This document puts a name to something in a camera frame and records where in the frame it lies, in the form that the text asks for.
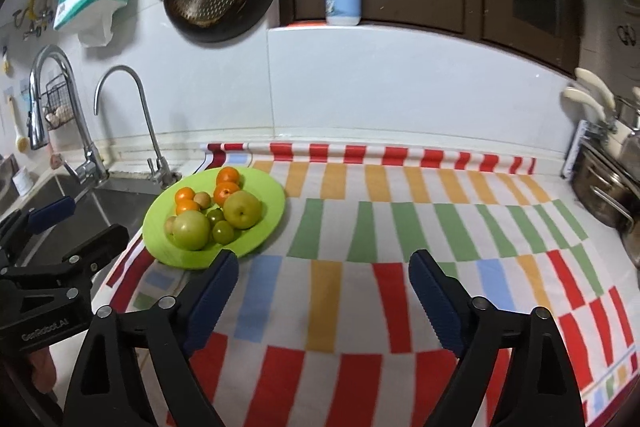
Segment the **sink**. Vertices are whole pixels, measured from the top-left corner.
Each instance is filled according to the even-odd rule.
[[[142,227],[146,211],[160,194],[158,184],[149,179],[112,174],[99,187],[82,189],[70,176],[50,178],[25,203],[25,208],[42,208],[63,196],[76,200],[76,212],[43,234],[31,238],[17,266],[57,264],[85,241],[110,225],[122,225],[132,237]],[[94,278],[94,292],[115,260]]]

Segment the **striped tablecloth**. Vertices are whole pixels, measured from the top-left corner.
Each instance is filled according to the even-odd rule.
[[[268,172],[287,193],[281,225],[241,260],[215,332],[191,359],[227,427],[421,426],[456,360],[408,282],[418,248],[498,308],[552,311],[588,423],[602,423],[636,378],[618,290],[585,229],[533,176],[535,158],[210,144],[202,169],[222,164]],[[187,279],[138,238],[100,291],[133,311]],[[140,363],[158,423],[171,425],[150,359]],[[490,422],[507,366],[500,352],[477,426]]]

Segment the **orange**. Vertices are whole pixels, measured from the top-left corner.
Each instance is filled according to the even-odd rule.
[[[235,183],[219,183],[213,190],[213,200],[218,206],[223,206],[225,204],[226,198],[228,198],[234,192],[238,192],[238,190],[240,190],[240,187],[238,187]]]
[[[180,216],[181,213],[186,212],[187,210],[200,211],[200,206],[193,200],[178,201],[178,204],[175,205],[176,216]]]
[[[220,170],[218,177],[216,178],[216,185],[223,182],[232,182],[236,185],[240,185],[240,172],[233,167],[225,167]]]
[[[196,193],[191,187],[183,187],[175,193],[175,204],[180,203],[182,200],[193,200],[195,195]]]

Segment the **plate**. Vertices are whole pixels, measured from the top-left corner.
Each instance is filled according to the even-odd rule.
[[[252,193],[262,202],[262,218],[253,228],[242,230],[240,236],[225,245],[210,243],[198,251],[183,250],[164,233],[167,217],[175,216],[175,193],[183,187],[196,192],[211,194],[216,187],[216,177],[221,168],[199,172],[184,178],[165,190],[154,201],[142,224],[142,239],[148,252],[160,263],[187,270],[206,269],[223,248],[242,257],[259,247],[275,230],[284,214],[285,195],[282,186],[266,172],[247,167],[236,167],[242,176],[242,190]]]

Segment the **faucet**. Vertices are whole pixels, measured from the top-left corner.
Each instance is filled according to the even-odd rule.
[[[104,85],[107,78],[111,75],[111,73],[115,73],[116,71],[124,71],[125,73],[129,73],[129,76],[133,78],[136,85],[138,86],[138,92],[140,94],[140,102],[142,102],[142,111],[145,114],[146,126],[149,129],[149,136],[151,137],[151,142],[153,143],[154,150],[156,151],[156,167],[154,168],[154,162],[151,158],[149,158],[146,162],[149,165],[149,169],[151,169],[151,177],[156,182],[159,183],[162,190],[167,187],[170,187],[175,182],[180,179],[178,174],[171,172],[169,168],[169,164],[166,161],[166,158],[162,156],[160,152],[160,146],[158,145],[158,140],[156,139],[156,132],[154,131],[154,125],[151,122],[151,115],[149,115],[149,108],[146,105],[146,96],[145,96],[145,88],[142,86],[142,81],[140,77],[132,68],[121,64],[119,66],[113,66],[109,68],[103,76],[101,76],[98,81],[98,85],[95,86],[95,94],[94,94],[94,115],[98,116],[98,99],[100,98],[100,92],[102,90],[102,86]]]
[[[78,88],[76,86],[76,78],[73,69],[69,63],[68,57],[55,44],[49,44],[42,48],[33,61],[31,75],[29,77],[29,96],[30,96],[30,112],[29,112],[29,138],[31,142],[31,150],[40,149],[49,143],[49,132],[46,125],[42,121],[42,108],[40,107],[40,76],[42,74],[42,66],[47,60],[52,58],[62,70],[65,77],[66,87],[69,91],[69,100],[71,102],[71,110],[73,111],[76,123],[78,124],[78,132],[82,140],[82,148],[84,149],[85,162],[74,169],[65,162],[65,168],[72,178],[79,184],[91,179],[96,184],[105,181],[109,177],[109,173],[102,163],[100,153],[91,139],[89,129],[86,126],[82,106],[80,105],[80,97],[78,96]]]

